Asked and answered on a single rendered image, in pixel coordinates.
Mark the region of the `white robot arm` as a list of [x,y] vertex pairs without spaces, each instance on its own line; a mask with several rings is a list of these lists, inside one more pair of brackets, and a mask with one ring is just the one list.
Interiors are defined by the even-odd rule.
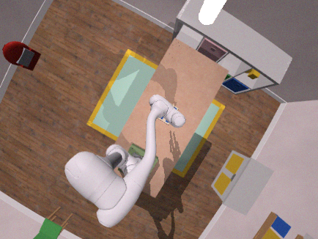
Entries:
[[[97,218],[105,227],[118,224],[134,206],[144,188],[156,157],[156,119],[164,117],[175,128],[185,124],[184,115],[162,96],[153,95],[149,104],[151,112],[147,117],[144,157],[135,152],[132,156],[123,147],[113,144],[107,149],[106,157],[84,151],[73,156],[65,165],[67,180],[79,194],[99,208]],[[114,152],[121,155],[112,154]],[[126,175],[124,178],[115,173],[117,166]]]

